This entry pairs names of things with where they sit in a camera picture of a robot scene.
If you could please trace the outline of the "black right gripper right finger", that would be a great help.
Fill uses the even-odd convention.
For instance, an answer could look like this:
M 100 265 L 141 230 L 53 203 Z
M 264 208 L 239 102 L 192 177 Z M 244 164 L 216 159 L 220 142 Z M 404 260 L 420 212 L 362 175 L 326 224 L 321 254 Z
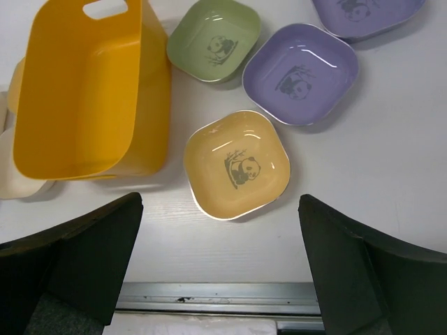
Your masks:
M 326 334 L 446 333 L 446 254 L 312 195 L 301 196 L 298 214 Z

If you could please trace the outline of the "cream panda plate front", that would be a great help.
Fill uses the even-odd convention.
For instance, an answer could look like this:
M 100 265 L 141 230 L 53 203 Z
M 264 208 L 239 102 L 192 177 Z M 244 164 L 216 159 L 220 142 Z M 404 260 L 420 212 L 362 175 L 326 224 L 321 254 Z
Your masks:
M 6 95 L 1 92 L 1 200 L 32 198 L 50 188 L 54 182 L 24 176 L 13 160 L 15 129 L 7 125 Z

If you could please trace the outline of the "purple panda plate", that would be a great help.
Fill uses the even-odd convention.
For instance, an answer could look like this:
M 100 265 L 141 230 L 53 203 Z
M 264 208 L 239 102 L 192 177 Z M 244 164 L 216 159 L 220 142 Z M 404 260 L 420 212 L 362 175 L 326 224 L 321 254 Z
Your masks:
M 350 45 L 305 23 L 276 31 L 246 64 L 242 86 L 257 106 L 289 126 L 327 116 L 360 71 Z
M 324 29 L 347 43 L 357 43 L 410 20 L 424 1 L 405 0 L 313 0 Z

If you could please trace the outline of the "yellow panda plate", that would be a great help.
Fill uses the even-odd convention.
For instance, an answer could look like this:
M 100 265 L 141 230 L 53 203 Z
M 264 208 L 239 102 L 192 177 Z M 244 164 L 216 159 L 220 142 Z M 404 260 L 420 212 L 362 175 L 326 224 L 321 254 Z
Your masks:
M 25 58 L 22 58 L 16 65 L 7 93 L 8 111 L 17 113 L 18 103 L 20 99 L 20 90 L 22 86 L 22 78 L 24 72 Z
M 183 165 L 197 207 L 218 221 L 274 202 L 291 179 L 291 162 L 272 122 L 252 110 L 198 129 L 186 143 Z

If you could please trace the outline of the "green panda plate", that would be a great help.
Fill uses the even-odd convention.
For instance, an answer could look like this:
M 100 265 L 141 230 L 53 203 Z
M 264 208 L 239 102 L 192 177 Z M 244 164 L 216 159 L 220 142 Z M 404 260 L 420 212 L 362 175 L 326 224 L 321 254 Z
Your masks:
M 261 34 L 261 18 L 238 1 L 197 1 L 171 33 L 172 65 L 207 83 L 231 79 Z

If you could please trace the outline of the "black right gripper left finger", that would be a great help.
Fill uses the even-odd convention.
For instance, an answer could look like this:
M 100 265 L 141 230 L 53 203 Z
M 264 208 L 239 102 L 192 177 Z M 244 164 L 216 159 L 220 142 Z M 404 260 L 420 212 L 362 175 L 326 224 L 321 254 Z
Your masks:
M 2 334 L 102 334 L 142 220 L 139 193 L 1 244 Z

